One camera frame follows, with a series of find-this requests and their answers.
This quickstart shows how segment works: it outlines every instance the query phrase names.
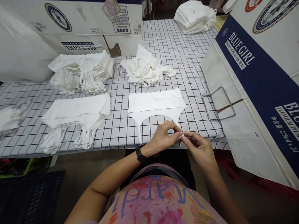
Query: black smartwatch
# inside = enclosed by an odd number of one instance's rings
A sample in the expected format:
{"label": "black smartwatch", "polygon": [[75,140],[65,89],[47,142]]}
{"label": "black smartwatch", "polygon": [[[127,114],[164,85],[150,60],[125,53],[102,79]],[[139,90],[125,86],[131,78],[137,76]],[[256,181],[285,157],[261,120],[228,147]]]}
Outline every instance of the black smartwatch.
{"label": "black smartwatch", "polygon": [[140,148],[141,148],[140,145],[135,148],[135,151],[136,151],[136,154],[137,154],[137,159],[141,163],[146,163],[147,158],[144,155],[142,155]]}

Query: corrugated cardboard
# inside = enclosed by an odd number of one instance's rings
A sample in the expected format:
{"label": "corrugated cardboard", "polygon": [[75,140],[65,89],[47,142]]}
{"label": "corrugated cardboard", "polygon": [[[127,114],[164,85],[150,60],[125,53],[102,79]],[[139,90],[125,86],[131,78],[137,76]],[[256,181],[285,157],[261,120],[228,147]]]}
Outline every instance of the corrugated cardboard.
{"label": "corrugated cardboard", "polygon": [[[296,189],[298,3],[263,0],[248,10],[247,0],[239,0],[201,63],[210,92],[223,86],[237,102],[236,116],[221,121],[236,164]],[[212,98],[218,110],[229,105],[220,91]],[[219,117],[231,114],[226,109]]]}
{"label": "corrugated cardboard", "polygon": [[112,56],[135,56],[142,45],[141,0],[119,0],[121,12],[110,21],[104,0],[4,0],[60,54],[89,54],[105,49]]}

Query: white fabric pile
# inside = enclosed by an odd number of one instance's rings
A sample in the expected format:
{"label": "white fabric pile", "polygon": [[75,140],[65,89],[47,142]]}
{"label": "white fabric pile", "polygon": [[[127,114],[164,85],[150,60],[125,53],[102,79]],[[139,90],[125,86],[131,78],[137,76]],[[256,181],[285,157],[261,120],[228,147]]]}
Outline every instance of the white fabric pile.
{"label": "white fabric pile", "polygon": [[19,128],[19,122],[22,113],[28,109],[31,101],[20,103],[15,108],[9,106],[0,110],[0,138],[9,134],[13,129]]}
{"label": "white fabric pile", "polygon": [[82,90],[95,95],[106,91],[103,82],[112,76],[113,59],[105,50],[98,54],[61,54],[49,68],[55,72],[50,83],[61,94],[74,95]]}
{"label": "white fabric pile", "polygon": [[216,22],[216,13],[216,9],[191,0],[178,7],[174,20],[184,34],[194,34],[209,30]]}
{"label": "white fabric pile", "polygon": [[156,82],[163,81],[163,74],[168,77],[176,75],[175,70],[170,66],[161,66],[160,61],[153,57],[140,44],[138,45],[136,57],[133,59],[122,60],[117,66],[119,69],[122,66],[129,77],[128,83],[133,83],[137,86],[140,84],[150,87]]}
{"label": "white fabric pile", "polygon": [[81,135],[74,141],[76,148],[89,149],[97,127],[110,114],[110,96],[102,94],[91,97],[55,100],[41,118],[51,132],[44,137],[41,147],[44,153],[54,154],[60,147],[66,130],[81,125]]}

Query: printed shirt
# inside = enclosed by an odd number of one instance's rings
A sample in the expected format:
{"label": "printed shirt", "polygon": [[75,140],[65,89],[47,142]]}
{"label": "printed shirt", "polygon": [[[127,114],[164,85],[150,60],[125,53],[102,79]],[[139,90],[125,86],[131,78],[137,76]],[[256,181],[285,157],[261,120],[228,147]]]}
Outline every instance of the printed shirt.
{"label": "printed shirt", "polygon": [[100,224],[227,224],[196,191],[167,176],[140,178],[115,196]]}

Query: white garter belt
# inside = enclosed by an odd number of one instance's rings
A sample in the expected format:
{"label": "white garter belt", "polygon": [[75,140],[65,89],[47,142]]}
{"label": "white garter belt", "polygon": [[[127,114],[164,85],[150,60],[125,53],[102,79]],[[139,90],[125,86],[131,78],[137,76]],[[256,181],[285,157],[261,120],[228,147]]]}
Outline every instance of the white garter belt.
{"label": "white garter belt", "polygon": [[179,88],[152,93],[131,93],[128,115],[138,126],[139,143],[142,143],[140,126],[142,122],[155,115],[171,118],[178,125],[181,112],[186,108]]}

